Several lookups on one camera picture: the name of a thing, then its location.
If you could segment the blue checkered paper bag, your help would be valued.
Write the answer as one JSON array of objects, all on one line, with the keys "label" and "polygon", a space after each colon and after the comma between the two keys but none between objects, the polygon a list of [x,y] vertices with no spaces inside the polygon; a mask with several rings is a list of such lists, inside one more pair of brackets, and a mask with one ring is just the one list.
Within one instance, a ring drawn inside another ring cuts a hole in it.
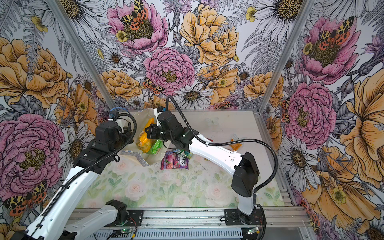
[{"label": "blue checkered paper bag", "polygon": [[151,140],[145,129],[151,124],[156,124],[156,116],[153,109],[145,109],[133,112],[133,117],[137,122],[137,132],[133,138],[133,143],[128,144],[119,156],[127,159],[136,165],[148,167],[160,162],[167,151],[161,140]]}]

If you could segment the green Lays chips bag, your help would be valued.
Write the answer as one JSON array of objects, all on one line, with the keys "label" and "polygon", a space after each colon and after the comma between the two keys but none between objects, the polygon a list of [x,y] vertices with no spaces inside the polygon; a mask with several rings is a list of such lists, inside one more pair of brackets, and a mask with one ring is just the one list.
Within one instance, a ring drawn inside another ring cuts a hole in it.
[{"label": "green Lays chips bag", "polygon": [[150,147],[148,154],[150,155],[157,155],[158,152],[163,147],[163,141],[162,140],[156,140],[156,142]]}]

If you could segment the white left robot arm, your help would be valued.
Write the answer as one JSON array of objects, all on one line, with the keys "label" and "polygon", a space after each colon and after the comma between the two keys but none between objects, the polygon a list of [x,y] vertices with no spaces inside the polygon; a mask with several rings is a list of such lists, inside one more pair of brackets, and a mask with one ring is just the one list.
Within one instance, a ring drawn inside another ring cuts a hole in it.
[{"label": "white left robot arm", "polygon": [[106,165],[116,161],[118,152],[133,142],[137,123],[132,119],[120,128],[116,121],[107,121],[96,128],[95,142],[74,160],[68,179],[54,195],[44,211],[24,231],[17,231],[13,240],[84,240],[110,224],[124,225],[128,220],[126,204],[111,200],[96,212],[75,224],[68,220],[90,185]]}]

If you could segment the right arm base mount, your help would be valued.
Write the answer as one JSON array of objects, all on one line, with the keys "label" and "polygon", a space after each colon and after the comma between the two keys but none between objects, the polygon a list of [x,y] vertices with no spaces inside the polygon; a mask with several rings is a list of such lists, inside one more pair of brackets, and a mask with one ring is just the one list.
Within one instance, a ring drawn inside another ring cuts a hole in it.
[{"label": "right arm base mount", "polygon": [[224,209],[224,222],[227,226],[263,226],[267,220],[264,211],[254,207],[250,215],[242,213],[239,209]]}]

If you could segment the yellow orange snack bag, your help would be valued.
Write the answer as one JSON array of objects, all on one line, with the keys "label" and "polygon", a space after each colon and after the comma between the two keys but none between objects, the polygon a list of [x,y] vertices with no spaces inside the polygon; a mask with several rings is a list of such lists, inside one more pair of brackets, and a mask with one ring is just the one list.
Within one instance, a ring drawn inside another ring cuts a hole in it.
[{"label": "yellow orange snack bag", "polygon": [[150,147],[156,142],[155,140],[147,139],[147,134],[145,133],[145,128],[148,127],[150,124],[153,124],[154,122],[154,118],[149,119],[136,140],[136,145],[138,149],[144,154],[146,154],[149,151]]}]

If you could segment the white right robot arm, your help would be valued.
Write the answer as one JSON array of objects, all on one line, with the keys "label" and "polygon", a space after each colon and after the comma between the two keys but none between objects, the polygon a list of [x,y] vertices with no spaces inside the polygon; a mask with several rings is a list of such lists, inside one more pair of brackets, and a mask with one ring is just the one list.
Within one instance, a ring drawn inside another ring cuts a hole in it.
[{"label": "white right robot arm", "polygon": [[145,128],[147,138],[170,141],[177,149],[201,156],[233,175],[232,189],[238,194],[239,220],[251,223],[256,203],[254,188],[260,171],[251,153],[240,154],[223,147],[211,145],[211,141],[195,130],[183,127],[176,116],[162,107],[154,109],[156,123]]}]

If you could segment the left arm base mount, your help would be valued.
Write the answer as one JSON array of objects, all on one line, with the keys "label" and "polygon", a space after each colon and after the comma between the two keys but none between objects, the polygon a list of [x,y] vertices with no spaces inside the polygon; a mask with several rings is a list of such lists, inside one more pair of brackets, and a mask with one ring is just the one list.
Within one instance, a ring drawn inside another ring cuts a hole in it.
[{"label": "left arm base mount", "polygon": [[142,225],[143,210],[119,210],[117,215],[117,226],[140,227]]}]

